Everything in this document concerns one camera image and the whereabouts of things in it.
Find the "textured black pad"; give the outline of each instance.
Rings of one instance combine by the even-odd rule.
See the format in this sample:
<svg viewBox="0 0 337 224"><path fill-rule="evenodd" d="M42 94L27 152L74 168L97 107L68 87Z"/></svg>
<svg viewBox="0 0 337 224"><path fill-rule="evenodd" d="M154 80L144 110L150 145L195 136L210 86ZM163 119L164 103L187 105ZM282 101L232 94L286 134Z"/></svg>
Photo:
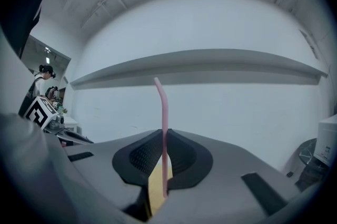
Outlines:
<svg viewBox="0 0 337 224"><path fill-rule="evenodd" d="M167 190L191 188L210 172L213 157L204 146L169 129L167 153L171 159L173 178L167 182Z"/></svg>
<svg viewBox="0 0 337 224"><path fill-rule="evenodd" d="M269 216L287 205L286 201L256 172L245 174L241 178Z"/></svg>
<svg viewBox="0 0 337 224"><path fill-rule="evenodd" d="M92 157L94 154L90 153L90 152L83 152L83 153L79 153L79 154L73 154L73 155L69 155L68 158L71 162L73 161L77 161L77 160L81 160L81 159L86 159L89 157Z"/></svg>
<svg viewBox="0 0 337 224"><path fill-rule="evenodd" d="M163 132L157 130L119 149L112 158L112 166L126 183L147 189L148 177L162 153Z"/></svg>

